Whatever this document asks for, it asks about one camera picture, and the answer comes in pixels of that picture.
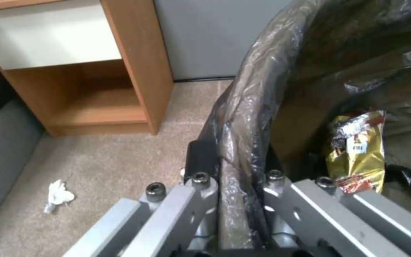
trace metal frame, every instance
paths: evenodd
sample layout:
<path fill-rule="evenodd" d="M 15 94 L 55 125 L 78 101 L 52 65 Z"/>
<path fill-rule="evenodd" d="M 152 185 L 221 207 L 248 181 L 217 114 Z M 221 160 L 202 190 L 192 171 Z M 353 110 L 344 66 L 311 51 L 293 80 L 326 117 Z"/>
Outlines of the metal frame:
<path fill-rule="evenodd" d="M 122 198 L 63 257 L 116 256 L 149 217 L 146 203 Z"/>

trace metal bar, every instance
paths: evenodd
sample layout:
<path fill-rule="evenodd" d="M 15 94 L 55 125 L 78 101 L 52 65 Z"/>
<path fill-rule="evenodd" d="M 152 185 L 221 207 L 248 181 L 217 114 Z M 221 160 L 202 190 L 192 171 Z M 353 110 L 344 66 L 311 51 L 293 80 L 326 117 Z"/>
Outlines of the metal bar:
<path fill-rule="evenodd" d="M 63 257 L 116 256 L 149 216 L 146 203 L 122 198 Z"/>
<path fill-rule="evenodd" d="M 343 256 L 407 256 L 310 180 L 285 188 L 281 198 L 265 197 L 307 246 L 326 241 Z"/>
<path fill-rule="evenodd" d="M 186 250 L 206 211 L 199 191 L 177 185 L 132 240 L 123 257 L 169 256 L 174 251 Z"/>
<path fill-rule="evenodd" d="M 341 203 L 411 255 L 411 213 L 371 190 L 344 196 Z"/>

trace bolt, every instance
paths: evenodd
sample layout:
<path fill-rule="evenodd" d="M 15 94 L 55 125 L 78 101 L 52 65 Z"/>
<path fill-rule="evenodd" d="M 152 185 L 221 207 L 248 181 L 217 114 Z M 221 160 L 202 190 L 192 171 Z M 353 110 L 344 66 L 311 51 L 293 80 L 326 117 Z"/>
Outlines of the bolt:
<path fill-rule="evenodd" d="M 196 172 L 191 177 L 191 182 L 197 190 L 204 190 L 210 186 L 210 176 L 205 172 Z"/>
<path fill-rule="evenodd" d="M 271 185 L 282 186 L 285 183 L 285 172 L 281 170 L 270 170 L 266 174 L 266 181 Z"/>
<path fill-rule="evenodd" d="M 315 184 L 329 194 L 334 194 L 336 191 L 336 183 L 329 177 L 318 177 L 315 180 Z"/>
<path fill-rule="evenodd" d="M 166 187 L 161 182 L 155 182 L 147 186 L 145 194 L 148 201 L 157 203 L 166 197 Z"/>

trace white drawer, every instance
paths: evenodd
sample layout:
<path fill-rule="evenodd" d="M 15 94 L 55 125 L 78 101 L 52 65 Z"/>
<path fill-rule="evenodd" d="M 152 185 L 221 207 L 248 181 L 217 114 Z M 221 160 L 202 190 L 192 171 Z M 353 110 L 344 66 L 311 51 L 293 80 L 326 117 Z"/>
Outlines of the white drawer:
<path fill-rule="evenodd" d="M 5 70 L 121 59 L 99 0 L 0 10 Z"/>

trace cabinet shelf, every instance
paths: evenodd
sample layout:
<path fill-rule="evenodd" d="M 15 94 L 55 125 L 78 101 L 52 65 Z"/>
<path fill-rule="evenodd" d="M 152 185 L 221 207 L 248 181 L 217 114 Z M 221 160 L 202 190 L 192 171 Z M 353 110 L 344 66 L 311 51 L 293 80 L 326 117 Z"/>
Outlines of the cabinet shelf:
<path fill-rule="evenodd" d="M 53 126 L 129 124 L 147 122 L 132 88 L 99 90 L 77 99 L 54 117 Z"/>

